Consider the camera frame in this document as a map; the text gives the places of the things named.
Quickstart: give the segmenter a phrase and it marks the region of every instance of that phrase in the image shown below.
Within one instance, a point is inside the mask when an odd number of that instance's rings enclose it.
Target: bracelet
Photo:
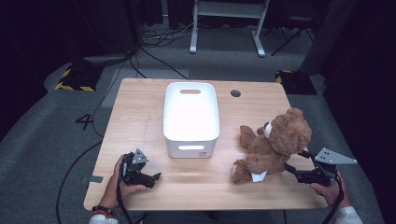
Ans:
[[[117,216],[117,214],[113,210],[110,210],[101,205],[96,205],[92,208],[92,216],[95,215],[104,215],[107,218],[114,218]]]

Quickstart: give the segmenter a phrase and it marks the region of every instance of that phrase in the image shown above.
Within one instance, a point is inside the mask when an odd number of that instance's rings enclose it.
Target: white plastic bin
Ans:
[[[219,137],[215,88],[204,82],[174,82],[166,89],[163,134],[173,158],[210,157]]]

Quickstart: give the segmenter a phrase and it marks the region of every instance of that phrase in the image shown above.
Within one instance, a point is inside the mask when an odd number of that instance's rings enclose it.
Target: table top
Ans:
[[[220,132],[213,154],[207,159],[174,159],[168,155],[163,135],[163,109],[167,86],[172,82],[207,82],[216,90]],[[239,97],[232,90],[241,92]],[[253,130],[290,108],[278,83],[125,78],[114,105],[93,175],[102,183],[91,182],[84,207],[97,205],[105,192],[114,164],[122,154],[137,148],[149,158],[142,173],[162,173],[153,189],[131,196],[124,205],[129,210],[244,210],[309,209],[326,207],[306,184],[283,172],[264,181],[235,185],[233,163],[244,159],[239,146],[239,127]],[[299,170],[312,170],[309,159],[293,155],[289,162]]]

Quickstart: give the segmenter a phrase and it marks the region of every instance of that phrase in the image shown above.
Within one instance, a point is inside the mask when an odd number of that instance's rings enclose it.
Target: teddy bear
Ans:
[[[290,156],[302,152],[308,145],[312,130],[303,111],[292,107],[266,122],[256,133],[246,125],[240,126],[239,144],[247,151],[247,156],[233,163],[235,184],[252,182],[252,174],[283,172]]]

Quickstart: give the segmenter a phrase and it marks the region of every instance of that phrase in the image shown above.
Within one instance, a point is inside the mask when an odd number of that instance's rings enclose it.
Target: person's hand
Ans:
[[[344,200],[341,201],[338,208],[351,206],[351,202],[347,194],[347,186],[345,184],[344,178],[341,176],[340,171],[338,171],[338,175],[340,176],[344,191]],[[329,187],[325,187],[317,183],[312,183],[309,185],[309,187],[313,189],[318,195],[323,196],[329,206],[333,206],[335,204],[339,192],[338,184],[336,182],[332,183]]]
[[[117,181],[119,178],[120,166],[122,164],[123,155],[117,161],[114,167],[114,174],[108,180],[105,194],[102,197],[102,200],[99,202],[99,205],[102,205],[110,210],[114,210],[119,207],[119,203],[117,202]],[[133,185],[127,186],[122,180],[120,182],[120,191],[121,198],[124,201],[129,195],[145,190],[146,186],[144,185]]]

